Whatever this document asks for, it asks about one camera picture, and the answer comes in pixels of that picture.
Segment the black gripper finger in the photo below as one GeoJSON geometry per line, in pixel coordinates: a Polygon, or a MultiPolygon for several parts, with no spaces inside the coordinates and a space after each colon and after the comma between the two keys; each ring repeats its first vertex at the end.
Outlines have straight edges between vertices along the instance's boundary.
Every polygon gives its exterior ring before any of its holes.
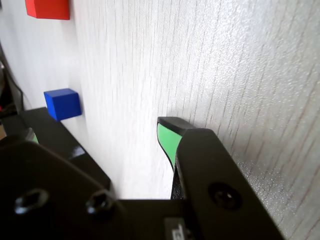
{"type": "Polygon", "coordinates": [[[22,136],[0,142],[3,240],[128,240],[110,192],[67,160],[22,136]]]}
{"type": "Polygon", "coordinates": [[[281,240],[283,235],[217,135],[172,116],[157,118],[157,139],[174,169],[196,240],[281,240]]]}

